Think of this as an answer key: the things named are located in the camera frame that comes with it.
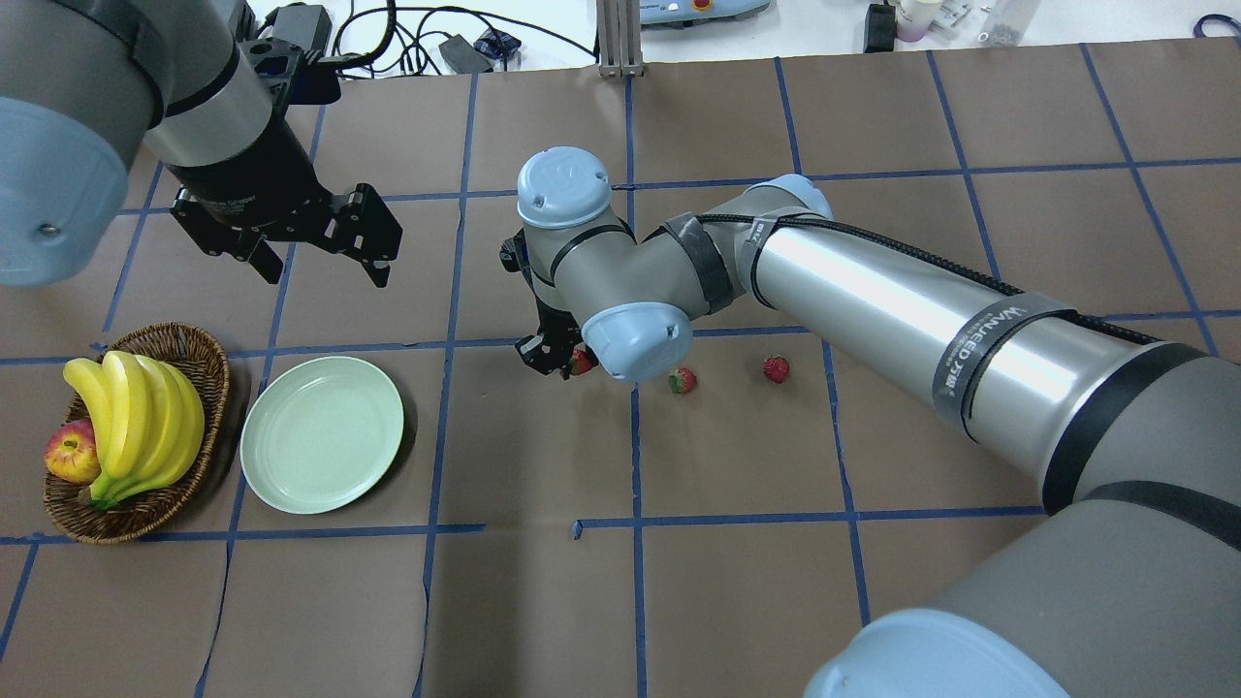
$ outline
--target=plate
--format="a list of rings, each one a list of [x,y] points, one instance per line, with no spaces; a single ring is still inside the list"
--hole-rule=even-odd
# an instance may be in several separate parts
[[[259,499],[290,514],[344,507],[392,465],[405,407],[369,361],[323,356],[258,396],[241,432],[241,468]]]

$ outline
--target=woven basket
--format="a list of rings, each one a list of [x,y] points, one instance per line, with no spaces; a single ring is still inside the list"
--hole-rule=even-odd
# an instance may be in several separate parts
[[[51,473],[43,477],[43,508],[56,528],[78,543],[97,545],[125,543],[145,535],[164,525],[194,497],[211,468],[230,385],[228,356],[216,338],[192,325],[154,324],[122,337],[109,349],[143,354],[180,369],[199,391],[206,425],[199,457],[181,479],[169,487],[135,494],[107,512],[78,503],[78,492],[83,486]],[[102,361],[103,354],[96,360]],[[82,397],[74,395],[65,422],[86,416]]]

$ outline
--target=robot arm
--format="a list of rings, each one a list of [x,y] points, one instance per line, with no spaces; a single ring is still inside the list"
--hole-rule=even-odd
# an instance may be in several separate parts
[[[501,260],[535,293],[517,349],[542,373],[581,338],[617,379],[661,375],[748,292],[1040,484],[1054,518],[864,628],[808,697],[1236,694],[1241,368],[834,222],[797,175],[640,245],[582,150],[535,155],[517,199]]]
[[[367,184],[324,189],[284,120],[299,79],[341,67],[319,62],[279,40],[240,46],[208,0],[0,4],[0,284],[81,271],[145,139],[182,183],[172,214],[204,252],[276,283],[268,242],[305,241],[385,286],[401,226]]]

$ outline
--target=strawberry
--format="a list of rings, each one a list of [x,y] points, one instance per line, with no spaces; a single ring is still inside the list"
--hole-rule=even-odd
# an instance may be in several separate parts
[[[582,375],[594,368],[593,356],[585,349],[573,349],[573,358],[568,361],[568,375]]]
[[[763,375],[767,376],[767,380],[772,383],[776,384],[784,383],[786,380],[788,380],[788,373],[789,373],[788,359],[781,356],[779,354],[768,356],[767,360],[763,361]]]
[[[678,395],[688,395],[694,391],[694,386],[697,385],[697,376],[694,371],[680,368],[668,374],[668,386],[673,389],[673,392]]]

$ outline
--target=banana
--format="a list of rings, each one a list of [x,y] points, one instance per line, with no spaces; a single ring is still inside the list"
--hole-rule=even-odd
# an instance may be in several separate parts
[[[108,351],[103,375],[112,397],[112,432],[108,435],[110,463],[101,463],[113,481],[129,477],[148,448],[151,422],[151,392],[146,371],[133,354]]]
[[[61,370],[65,383],[82,396],[86,411],[91,414],[94,427],[94,452],[99,462],[109,460],[108,438],[112,433],[112,399],[108,396],[108,384],[103,378],[103,366],[91,359],[69,359]]]
[[[185,404],[168,364],[139,354],[134,354],[134,359],[146,371],[151,389],[151,435],[146,452],[129,473],[130,481],[140,482],[156,474],[172,453],[184,428]]]
[[[175,411],[180,415],[180,428],[176,431],[175,443],[161,463],[151,463],[153,474],[150,477],[132,478],[132,482],[117,488],[110,496],[113,502],[120,502],[148,489],[168,487],[181,479],[181,476],[190,469],[199,457],[202,447],[202,435],[206,426],[206,415],[202,410],[202,400],[194,389],[190,379],[185,378],[176,366],[163,364],[168,370],[171,383],[175,384],[176,392],[172,401],[180,401]]]

